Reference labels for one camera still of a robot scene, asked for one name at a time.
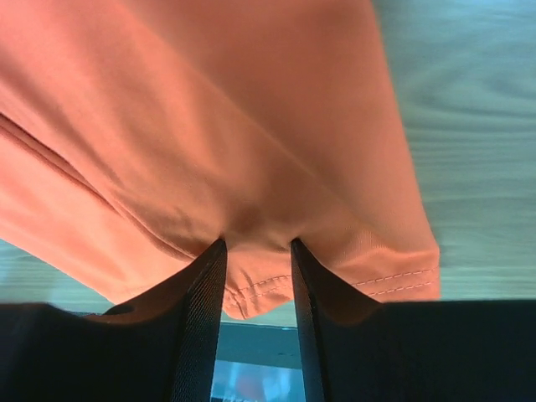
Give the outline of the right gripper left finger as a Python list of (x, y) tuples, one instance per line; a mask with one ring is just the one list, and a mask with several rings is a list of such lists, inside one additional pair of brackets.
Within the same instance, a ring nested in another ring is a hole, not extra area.
[(207, 401), (227, 247), (102, 314), (47, 303), (1, 307), (4, 401)]

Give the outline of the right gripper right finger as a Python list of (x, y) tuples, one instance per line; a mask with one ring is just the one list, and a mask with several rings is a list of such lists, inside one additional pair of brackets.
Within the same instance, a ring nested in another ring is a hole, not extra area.
[(382, 303), (300, 240), (291, 274), (307, 400), (534, 400), (534, 301)]

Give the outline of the orange t-shirt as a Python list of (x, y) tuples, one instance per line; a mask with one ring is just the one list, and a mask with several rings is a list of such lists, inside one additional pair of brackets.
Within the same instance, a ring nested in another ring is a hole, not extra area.
[(290, 244), (381, 302), (441, 293), (370, 1), (4, 1), (1, 237), (114, 303), (228, 246), (235, 319)]

